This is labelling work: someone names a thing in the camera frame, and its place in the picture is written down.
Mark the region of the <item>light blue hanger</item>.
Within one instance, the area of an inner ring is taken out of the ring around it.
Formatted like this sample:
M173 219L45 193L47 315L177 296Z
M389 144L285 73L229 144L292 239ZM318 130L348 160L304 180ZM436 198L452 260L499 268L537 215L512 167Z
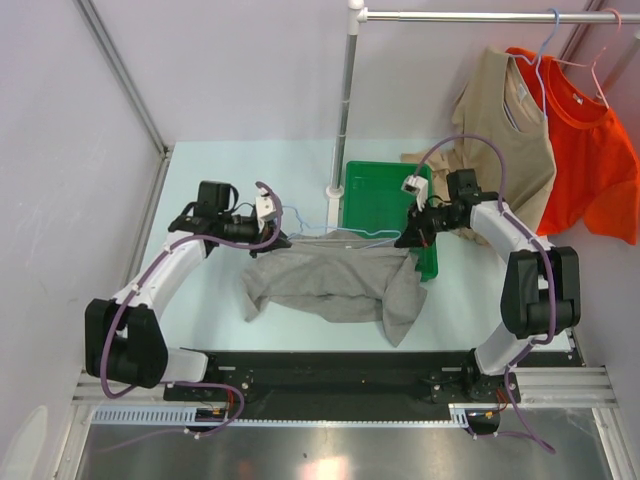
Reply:
M326 246L344 243L347 249L373 249L393 247L401 236L399 230L393 229L367 231L332 225L311 225L302 217L295 206L284 205L283 210L292 213L298 222L298 230L287 235L287 239L294 242L309 242Z

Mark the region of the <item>grey t shirt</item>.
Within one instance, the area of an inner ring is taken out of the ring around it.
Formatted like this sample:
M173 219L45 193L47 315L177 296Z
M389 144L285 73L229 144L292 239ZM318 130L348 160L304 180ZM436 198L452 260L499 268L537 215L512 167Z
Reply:
M427 299L416 266L407 249L295 242L259 255L242 273L244 320L277 304L331 323L377 322L397 347Z

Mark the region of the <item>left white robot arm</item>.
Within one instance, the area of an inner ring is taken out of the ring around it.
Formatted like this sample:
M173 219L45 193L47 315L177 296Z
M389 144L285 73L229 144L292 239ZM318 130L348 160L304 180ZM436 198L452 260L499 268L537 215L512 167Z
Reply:
M170 223L159 253L119 292L86 307L85 368L109 399L135 388L185 383L197 398L214 397L221 376L207 354L171 347L161 317L189 275L221 246L251 257L288 248L283 206L265 183L247 215L238 213L239 193L229 183L203 181L195 200Z

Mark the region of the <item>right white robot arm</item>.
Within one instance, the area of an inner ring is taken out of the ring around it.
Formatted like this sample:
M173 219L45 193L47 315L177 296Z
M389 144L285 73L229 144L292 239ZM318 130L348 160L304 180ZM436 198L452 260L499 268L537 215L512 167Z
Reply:
M448 200L433 206L428 182L409 175L402 184L414 200L398 248L427 247L437 234L469 228L505 262L501 322L470 351L453 381L454 395L489 402L512 393L511 370L538 345L547 345L580 320L579 258L571 247L556 247L537 236L497 192L484 192L472 169L448 175Z

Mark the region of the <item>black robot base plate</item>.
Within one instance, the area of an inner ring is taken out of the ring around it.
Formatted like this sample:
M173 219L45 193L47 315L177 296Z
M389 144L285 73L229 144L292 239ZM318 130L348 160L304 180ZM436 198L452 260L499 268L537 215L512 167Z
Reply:
M489 402L456 398L453 381L468 354L219 352L209 356L212 364L205 381L238 389L239 401L261 410L278 404L296 411L305 405L328 411L339 406L362 410L376 402L416 410L420 404L495 404L521 398L514 372L510 394Z

